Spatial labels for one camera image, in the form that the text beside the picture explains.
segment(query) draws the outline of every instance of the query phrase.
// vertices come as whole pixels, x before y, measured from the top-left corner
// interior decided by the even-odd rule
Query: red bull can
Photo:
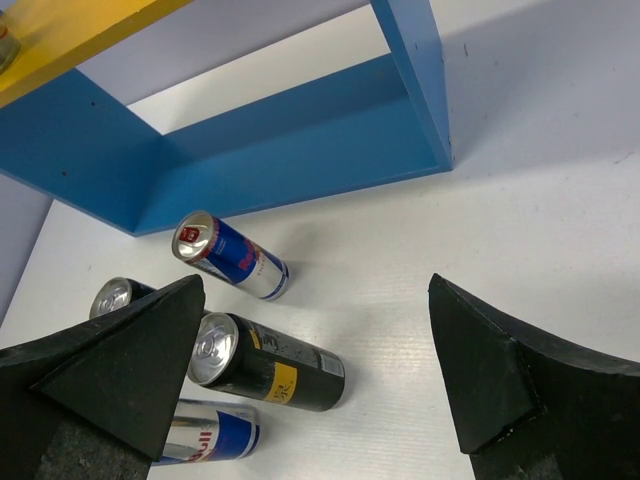
[[[260,438],[254,408],[178,400],[162,458],[152,465],[232,460],[249,455]]]
[[[278,298],[289,282],[282,260],[204,211],[180,222],[171,250],[179,260],[263,300]]]

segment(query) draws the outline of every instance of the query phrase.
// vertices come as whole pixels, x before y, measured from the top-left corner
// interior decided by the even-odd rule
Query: blue wooden frame
[[[77,70],[0,110],[0,169],[133,235],[450,170],[428,0],[373,0],[391,55],[167,135]]]

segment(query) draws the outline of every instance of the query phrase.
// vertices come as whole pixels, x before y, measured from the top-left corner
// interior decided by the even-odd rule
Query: yellow label
[[[298,369],[276,362],[271,390],[264,399],[267,402],[286,405],[293,397],[298,382]]]
[[[260,340],[258,340],[258,334],[253,330],[249,330],[249,333],[251,334],[251,339],[253,340],[253,346],[260,350]]]

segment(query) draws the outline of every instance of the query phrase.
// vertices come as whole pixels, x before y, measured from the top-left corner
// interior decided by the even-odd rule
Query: gray wall
[[[6,9],[15,0],[0,0]],[[124,104],[365,5],[367,0],[195,0],[79,69]],[[0,175],[0,324],[51,199]]]
[[[51,199],[0,175],[0,324],[9,308]]]

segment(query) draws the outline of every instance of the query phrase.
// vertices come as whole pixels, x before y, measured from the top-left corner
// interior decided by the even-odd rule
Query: blue shelf
[[[165,136],[71,71],[0,110],[0,168],[134,235],[449,170],[429,3],[372,4],[392,55]]]

